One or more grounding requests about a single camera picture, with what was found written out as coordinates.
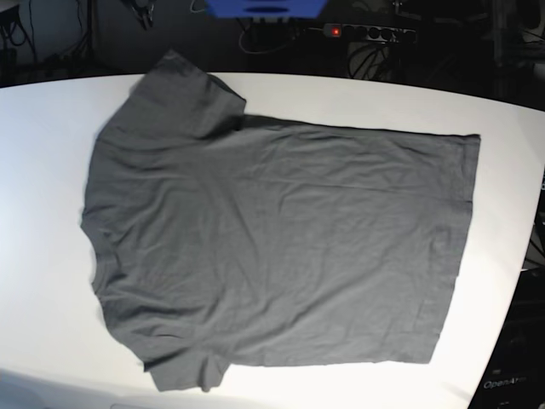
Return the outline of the blue plastic box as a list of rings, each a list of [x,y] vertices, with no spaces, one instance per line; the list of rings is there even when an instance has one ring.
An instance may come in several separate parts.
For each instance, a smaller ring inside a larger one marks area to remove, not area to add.
[[[206,0],[211,13],[220,18],[317,17],[327,0]]]

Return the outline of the black OpenArm base box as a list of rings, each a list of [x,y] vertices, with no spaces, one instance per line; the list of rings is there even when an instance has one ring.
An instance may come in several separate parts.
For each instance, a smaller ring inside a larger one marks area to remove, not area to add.
[[[544,407],[544,269],[519,276],[471,408]]]

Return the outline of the black power strip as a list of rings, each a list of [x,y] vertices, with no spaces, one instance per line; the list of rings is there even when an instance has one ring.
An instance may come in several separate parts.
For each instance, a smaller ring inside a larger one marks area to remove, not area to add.
[[[408,28],[389,26],[364,26],[353,24],[327,23],[320,29],[326,36],[348,42],[407,43],[417,40],[417,32]]]

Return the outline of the dark grey T-shirt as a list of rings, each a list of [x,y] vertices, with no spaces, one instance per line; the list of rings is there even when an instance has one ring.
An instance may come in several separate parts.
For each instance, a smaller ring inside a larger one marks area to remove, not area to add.
[[[428,363],[479,136],[245,107],[169,52],[97,136],[81,227],[108,331],[161,391],[212,389],[231,365]]]

